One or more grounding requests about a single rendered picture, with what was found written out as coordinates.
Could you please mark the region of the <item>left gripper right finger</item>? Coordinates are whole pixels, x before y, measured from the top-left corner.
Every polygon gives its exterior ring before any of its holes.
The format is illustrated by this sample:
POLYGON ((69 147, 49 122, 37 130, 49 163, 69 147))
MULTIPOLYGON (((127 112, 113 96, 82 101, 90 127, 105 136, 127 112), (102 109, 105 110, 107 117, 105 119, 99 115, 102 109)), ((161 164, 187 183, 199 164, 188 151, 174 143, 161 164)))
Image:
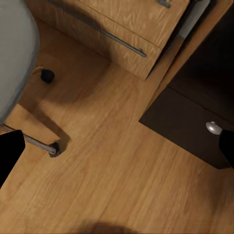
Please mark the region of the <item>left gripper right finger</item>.
POLYGON ((222 130, 218 147, 234 168, 234 132, 222 130))

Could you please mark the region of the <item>swivel chair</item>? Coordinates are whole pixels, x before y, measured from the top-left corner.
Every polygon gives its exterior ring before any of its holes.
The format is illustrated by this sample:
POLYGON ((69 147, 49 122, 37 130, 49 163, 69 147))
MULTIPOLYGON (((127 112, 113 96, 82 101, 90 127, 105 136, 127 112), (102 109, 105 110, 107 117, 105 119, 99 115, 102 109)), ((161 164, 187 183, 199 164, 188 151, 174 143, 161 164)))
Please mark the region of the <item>swivel chair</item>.
MULTIPOLYGON (((54 73, 42 65, 35 67, 39 54, 39 29, 34 16, 22 0, 0 0, 0 129, 6 133, 16 129, 3 122, 11 114, 24 92, 30 77, 50 83, 54 73)), ((26 134, 25 142, 49 152, 61 154, 58 143, 44 144, 26 134)))

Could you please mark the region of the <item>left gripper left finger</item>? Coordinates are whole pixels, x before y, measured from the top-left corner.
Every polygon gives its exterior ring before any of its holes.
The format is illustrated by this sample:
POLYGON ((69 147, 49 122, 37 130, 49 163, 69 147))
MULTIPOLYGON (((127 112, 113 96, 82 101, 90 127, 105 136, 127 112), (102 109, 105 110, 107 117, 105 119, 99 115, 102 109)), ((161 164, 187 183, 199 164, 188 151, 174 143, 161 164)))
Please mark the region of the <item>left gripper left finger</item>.
POLYGON ((0 135, 0 188, 24 149, 25 140, 21 130, 0 135))

